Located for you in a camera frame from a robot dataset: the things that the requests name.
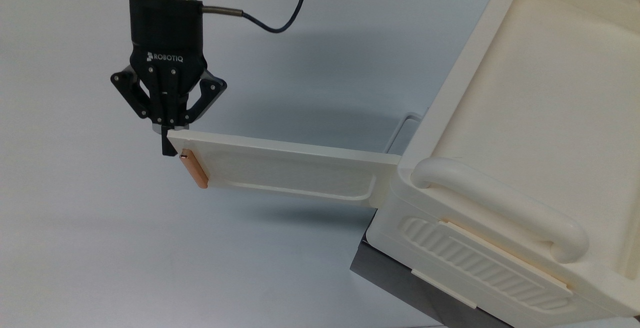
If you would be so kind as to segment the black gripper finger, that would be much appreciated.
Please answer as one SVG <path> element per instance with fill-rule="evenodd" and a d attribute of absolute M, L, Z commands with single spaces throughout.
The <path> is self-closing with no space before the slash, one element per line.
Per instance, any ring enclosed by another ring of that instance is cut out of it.
<path fill-rule="evenodd" d="M 155 131 L 160 134 L 162 154 L 169 157 L 176 156 L 178 152 L 168 139 L 169 129 L 172 125 L 167 120 L 165 105 L 161 98 L 162 94 L 158 89 L 151 87 L 147 93 L 143 89 L 144 82 L 138 77 L 132 66 L 112 74 L 110 82 L 138 118 L 151 121 Z"/>
<path fill-rule="evenodd" d="M 191 124 L 201 118 L 226 89 L 226 81 L 204 70 L 199 80 L 199 99 L 185 112 L 185 122 Z"/>

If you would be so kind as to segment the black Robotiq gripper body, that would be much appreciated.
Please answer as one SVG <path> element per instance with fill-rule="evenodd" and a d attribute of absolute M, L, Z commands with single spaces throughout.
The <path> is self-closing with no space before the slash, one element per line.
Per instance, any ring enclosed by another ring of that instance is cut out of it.
<path fill-rule="evenodd" d="M 187 125 L 198 116 L 187 105 L 207 68 L 201 8 L 193 0 L 129 0 L 130 66 L 149 92 L 154 123 Z"/>

